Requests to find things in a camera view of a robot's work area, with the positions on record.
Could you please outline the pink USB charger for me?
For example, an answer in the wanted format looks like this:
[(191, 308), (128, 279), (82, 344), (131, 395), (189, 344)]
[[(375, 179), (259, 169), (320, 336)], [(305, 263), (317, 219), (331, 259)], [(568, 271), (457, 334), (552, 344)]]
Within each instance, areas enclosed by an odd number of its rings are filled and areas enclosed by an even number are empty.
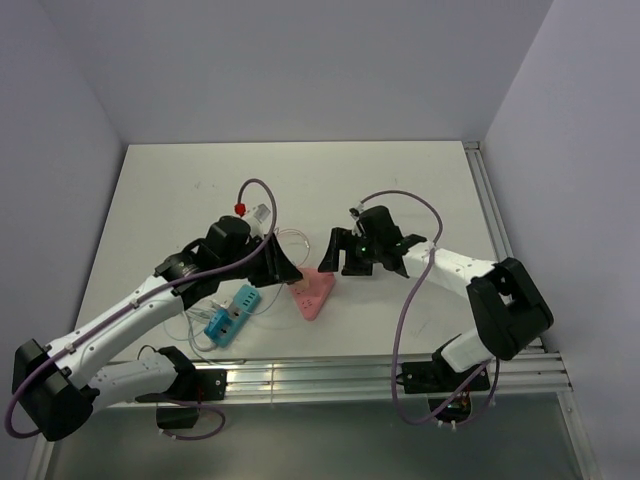
[(303, 278), (301, 281), (297, 282), (295, 286), (300, 291), (306, 291), (310, 288), (310, 280), (308, 278)]

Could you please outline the pink triangular power strip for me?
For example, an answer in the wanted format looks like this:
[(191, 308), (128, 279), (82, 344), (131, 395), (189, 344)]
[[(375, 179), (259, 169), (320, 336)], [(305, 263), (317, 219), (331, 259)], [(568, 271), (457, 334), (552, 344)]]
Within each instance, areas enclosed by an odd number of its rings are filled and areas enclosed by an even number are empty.
[(299, 268), (299, 270), (303, 273), (303, 278), (310, 280), (310, 288), (300, 291), (295, 283), (289, 286), (289, 292), (302, 317), (307, 321), (314, 321), (336, 283), (335, 275), (321, 273), (314, 268)]

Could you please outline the teal power strip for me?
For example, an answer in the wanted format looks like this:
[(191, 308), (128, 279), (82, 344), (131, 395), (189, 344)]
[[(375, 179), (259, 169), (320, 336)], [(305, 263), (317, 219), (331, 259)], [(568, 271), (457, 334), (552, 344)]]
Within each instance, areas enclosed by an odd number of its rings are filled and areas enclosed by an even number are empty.
[(256, 311), (261, 299), (261, 294), (256, 288), (250, 285), (243, 285), (234, 295), (231, 304), (226, 308), (220, 308), (228, 311), (229, 325), (227, 333), (215, 342), (205, 336), (216, 348), (227, 348), (241, 331), (246, 321)]

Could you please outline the blue square plug adapter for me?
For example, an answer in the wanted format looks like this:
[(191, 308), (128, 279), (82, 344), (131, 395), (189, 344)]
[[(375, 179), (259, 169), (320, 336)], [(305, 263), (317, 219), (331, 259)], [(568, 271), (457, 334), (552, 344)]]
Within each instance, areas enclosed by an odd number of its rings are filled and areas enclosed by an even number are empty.
[(210, 318), (208, 325), (204, 329), (204, 333), (212, 342), (215, 342), (227, 333), (228, 325), (228, 311), (226, 309), (219, 309)]

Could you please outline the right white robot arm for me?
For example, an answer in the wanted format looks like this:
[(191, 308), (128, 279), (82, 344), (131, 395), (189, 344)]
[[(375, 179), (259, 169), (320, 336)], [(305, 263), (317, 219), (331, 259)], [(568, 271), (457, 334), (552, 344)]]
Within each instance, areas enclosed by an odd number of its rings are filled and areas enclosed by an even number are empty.
[(370, 276), (379, 264), (404, 278), (424, 277), (469, 302), (474, 326), (432, 356), (433, 378), (441, 388), (457, 388), (470, 368), (487, 360), (513, 359), (553, 325), (549, 306), (519, 260), (474, 259), (424, 236), (404, 235), (385, 206), (351, 213), (353, 228), (331, 230), (320, 272)]

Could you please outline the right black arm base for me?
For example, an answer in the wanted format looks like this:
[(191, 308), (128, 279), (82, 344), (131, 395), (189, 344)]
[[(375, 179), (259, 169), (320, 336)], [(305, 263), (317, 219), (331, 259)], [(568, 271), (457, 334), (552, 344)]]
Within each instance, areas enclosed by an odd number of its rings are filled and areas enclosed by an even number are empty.
[(489, 380), (489, 364), (473, 365), (461, 373), (452, 370), (444, 361), (404, 362), (396, 375), (396, 384), (406, 395), (456, 393), (442, 409), (444, 398), (427, 398), (428, 412), (439, 427), (455, 430), (470, 423), (494, 404), (500, 365)]

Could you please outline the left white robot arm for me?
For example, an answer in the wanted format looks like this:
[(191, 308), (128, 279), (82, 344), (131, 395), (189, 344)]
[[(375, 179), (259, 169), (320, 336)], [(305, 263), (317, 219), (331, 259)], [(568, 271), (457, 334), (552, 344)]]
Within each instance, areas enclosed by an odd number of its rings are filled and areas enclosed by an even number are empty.
[(272, 231), (255, 221), (223, 216), (207, 234), (168, 256), (131, 294), (78, 330), (40, 344), (30, 339), (14, 356), (6, 432), (25, 439), (12, 416), (22, 407), (54, 442), (78, 430), (106, 402), (103, 368), (158, 324), (217, 292), (221, 283), (245, 280), (255, 288), (301, 281)]

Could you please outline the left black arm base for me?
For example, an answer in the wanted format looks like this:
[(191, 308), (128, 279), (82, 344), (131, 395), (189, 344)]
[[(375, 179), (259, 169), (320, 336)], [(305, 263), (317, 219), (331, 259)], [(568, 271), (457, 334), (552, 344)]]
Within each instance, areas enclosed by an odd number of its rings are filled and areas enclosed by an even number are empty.
[[(190, 379), (179, 380), (178, 386), (172, 386), (168, 392), (162, 393), (160, 403), (170, 400), (180, 402), (220, 401), (225, 397), (227, 371), (225, 369), (196, 369)], [(159, 429), (170, 432), (192, 430), (204, 414), (194, 406), (183, 406), (172, 403), (170, 407), (156, 408), (156, 425)]]

